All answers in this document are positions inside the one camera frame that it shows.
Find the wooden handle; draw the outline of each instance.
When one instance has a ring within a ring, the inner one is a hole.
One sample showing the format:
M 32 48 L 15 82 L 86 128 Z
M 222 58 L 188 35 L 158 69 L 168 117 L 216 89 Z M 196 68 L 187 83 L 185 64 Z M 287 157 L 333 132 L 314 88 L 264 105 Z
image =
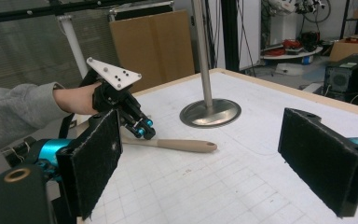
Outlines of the wooden handle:
M 157 145 L 158 147 L 192 152 L 212 152 L 217 149 L 215 143 L 200 140 L 158 139 Z

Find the gray sweatshirt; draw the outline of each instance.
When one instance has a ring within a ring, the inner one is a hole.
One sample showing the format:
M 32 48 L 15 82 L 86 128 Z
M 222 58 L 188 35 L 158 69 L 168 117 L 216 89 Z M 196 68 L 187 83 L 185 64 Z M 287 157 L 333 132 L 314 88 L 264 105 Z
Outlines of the gray sweatshirt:
M 0 88 L 0 149 L 69 115 L 53 98 L 53 89 L 61 87 L 49 83 L 21 84 L 12 90 Z

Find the gray sleeve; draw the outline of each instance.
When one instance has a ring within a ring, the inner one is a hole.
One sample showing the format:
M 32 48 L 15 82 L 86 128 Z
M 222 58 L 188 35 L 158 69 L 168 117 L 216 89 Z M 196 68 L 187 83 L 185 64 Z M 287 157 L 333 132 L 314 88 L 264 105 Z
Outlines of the gray sleeve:
M 54 100 L 52 92 L 57 87 L 61 86 L 49 83 L 21 84 L 12 90 L 0 88 L 0 149 L 69 115 Z

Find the round metal base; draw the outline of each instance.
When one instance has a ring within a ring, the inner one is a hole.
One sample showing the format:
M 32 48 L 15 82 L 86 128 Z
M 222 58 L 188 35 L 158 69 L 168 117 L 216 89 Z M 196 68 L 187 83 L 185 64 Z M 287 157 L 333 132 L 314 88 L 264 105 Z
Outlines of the round metal base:
M 212 102 L 210 107 L 205 101 L 186 106 L 180 113 L 180 120 L 195 128 L 214 128 L 229 124 L 241 114 L 241 107 L 232 101 L 212 99 Z

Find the white mounting plate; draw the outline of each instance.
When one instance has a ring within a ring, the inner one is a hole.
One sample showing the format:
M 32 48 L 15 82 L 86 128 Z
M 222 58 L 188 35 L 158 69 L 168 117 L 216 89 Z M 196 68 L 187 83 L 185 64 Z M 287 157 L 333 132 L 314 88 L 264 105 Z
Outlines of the white mounting plate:
M 134 73 L 130 70 L 119 68 L 109 63 L 103 63 L 92 58 L 87 59 L 87 64 L 117 91 L 123 90 L 142 78 L 142 75 L 139 73 Z

